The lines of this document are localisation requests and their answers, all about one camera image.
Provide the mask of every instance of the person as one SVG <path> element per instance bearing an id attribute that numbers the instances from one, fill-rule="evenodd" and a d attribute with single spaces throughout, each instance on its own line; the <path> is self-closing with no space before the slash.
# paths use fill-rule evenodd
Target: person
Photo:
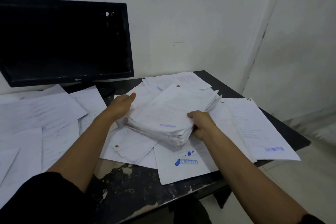
<path id="1" fill-rule="evenodd" d="M 95 206 L 85 191 L 110 126 L 125 116 L 135 93 L 118 96 L 47 172 L 26 181 L 0 209 L 7 222 L 93 223 Z M 220 172 L 254 223 L 323 223 L 263 174 L 217 128 L 206 112 L 186 114 L 195 136 L 208 148 Z"/>

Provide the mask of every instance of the monitor stand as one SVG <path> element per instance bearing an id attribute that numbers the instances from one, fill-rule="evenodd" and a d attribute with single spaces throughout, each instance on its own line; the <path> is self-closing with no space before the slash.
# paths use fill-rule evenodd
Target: monitor stand
<path id="1" fill-rule="evenodd" d="M 70 86 L 63 87 L 67 93 L 73 93 L 79 90 L 84 90 L 86 88 L 96 86 L 102 98 L 107 98 L 112 95 L 115 89 L 111 86 L 109 82 L 80 82 Z"/>

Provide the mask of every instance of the hand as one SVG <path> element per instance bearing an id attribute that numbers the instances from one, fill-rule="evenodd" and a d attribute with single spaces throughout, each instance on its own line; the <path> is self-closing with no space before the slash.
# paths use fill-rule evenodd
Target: hand
<path id="1" fill-rule="evenodd" d="M 217 129 L 216 124 L 207 112 L 195 111 L 188 112 L 187 116 L 194 120 L 194 135 L 199 140 L 204 141 L 210 137 L 210 133 Z"/>
<path id="2" fill-rule="evenodd" d="M 129 112 L 135 96 L 135 93 L 117 96 L 101 114 L 112 121 L 121 119 Z"/>

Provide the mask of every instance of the forearm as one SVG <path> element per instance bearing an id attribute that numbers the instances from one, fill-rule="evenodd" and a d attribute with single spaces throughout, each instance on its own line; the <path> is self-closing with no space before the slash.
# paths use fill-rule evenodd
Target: forearm
<path id="1" fill-rule="evenodd" d="M 212 158 L 254 223 L 298 223 L 305 209 L 264 175 L 218 128 L 204 139 Z"/>
<path id="2" fill-rule="evenodd" d="M 99 115 L 48 172 L 60 173 L 81 191 L 85 191 L 113 122 L 103 113 Z"/>

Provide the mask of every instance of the computer monitor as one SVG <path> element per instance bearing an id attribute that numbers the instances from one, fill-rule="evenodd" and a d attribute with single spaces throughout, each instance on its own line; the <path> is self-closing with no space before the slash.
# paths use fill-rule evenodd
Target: computer monitor
<path id="1" fill-rule="evenodd" d="M 124 3 L 0 0 L 0 32 L 11 87 L 134 76 Z"/>

